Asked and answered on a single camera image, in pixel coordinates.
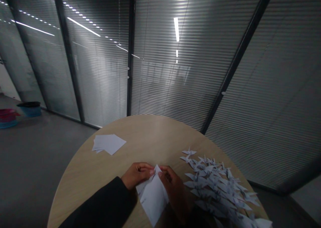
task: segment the white wall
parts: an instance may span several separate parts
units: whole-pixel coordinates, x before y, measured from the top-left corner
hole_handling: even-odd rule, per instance
[[[4,95],[21,101],[6,68],[2,64],[0,64],[0,86]]]
[[[321,225],[321,175],[291,194],[291,197]]]

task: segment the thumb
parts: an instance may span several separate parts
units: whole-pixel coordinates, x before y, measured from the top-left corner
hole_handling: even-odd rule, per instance
[[[165,175],[162,172],[158,173],[159,179],[161,180],[161,182],[163,183],[167,193],[170,190],[171,184],[170,182],[166,179]]]
[[[148,169],[143,172],[140,172],[140,178],[141,180],[147,180],[149,179],[153,174],[155,173],[155,170],[153,169]]]

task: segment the trash bin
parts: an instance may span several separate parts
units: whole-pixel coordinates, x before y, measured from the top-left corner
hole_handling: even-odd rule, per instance
[[[23,102],[17,105],[27,117],[36,117],[41,115],[40,102]]]
[[[15,109],[0,109],[0,129],[17,125],[16,116],[20,116]]]

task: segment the black sleeve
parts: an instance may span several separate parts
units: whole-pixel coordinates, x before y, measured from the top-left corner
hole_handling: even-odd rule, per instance
[[[135,199],[116,177],[71,213],[60,228],[122,227],[134,207]]]
[[[210,228],[210,225],[206,222],[206,220],[202,216],[202,212],[203,211],[200,208],[198,208],[197,206],[194,206],[186,222],[185,228],[195,228],[195,227]]]

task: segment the venetian blind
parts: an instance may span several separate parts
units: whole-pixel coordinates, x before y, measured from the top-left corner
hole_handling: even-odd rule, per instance
[[[12,0],[12,3],[47,108],[79,119],[55,1]]]
[[[129,0],[63,0],[85,122],[127,111]]]
[[[321,155],[321,0],[271,0],[206,133],[278,189]]]
[[[7,0],[0,0],[0,54],[22,101],[39,101],[41,92]]]
[[[258,1],[136,0],[131,114],[200,130]]]

